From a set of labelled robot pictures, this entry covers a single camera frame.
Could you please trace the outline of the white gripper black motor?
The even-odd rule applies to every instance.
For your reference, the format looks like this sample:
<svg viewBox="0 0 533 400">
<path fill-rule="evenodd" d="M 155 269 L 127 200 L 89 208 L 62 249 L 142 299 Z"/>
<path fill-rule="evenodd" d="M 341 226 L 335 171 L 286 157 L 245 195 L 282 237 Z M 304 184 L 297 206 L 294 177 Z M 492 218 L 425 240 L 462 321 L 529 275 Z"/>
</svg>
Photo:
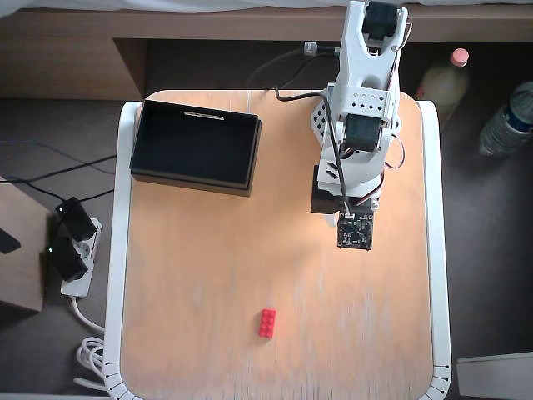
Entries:
<svg viewBox="0 0 533 400">
<path fill-rule="evenodd" d="M 375 152 L 354 150 L 346 159 L 341 159 L 341 166 L 336 160 L 331 147 L 321 151 L 321 158 L 314 166 L 311 190 L 311 212 L 326 214 L 327 224 L 336 227 L 336 212 L 345 211 L 344 197 L 341 191 L 340 170 L 343 172 L 346 195 L 351 207 L 358 200 L 370 196 L 378 198 L 381 173 L 384 169 L 386 151 L 379 148 Z M 377 199 L 371 200 L 371 209 L 380 207 Z"/>
</svg>

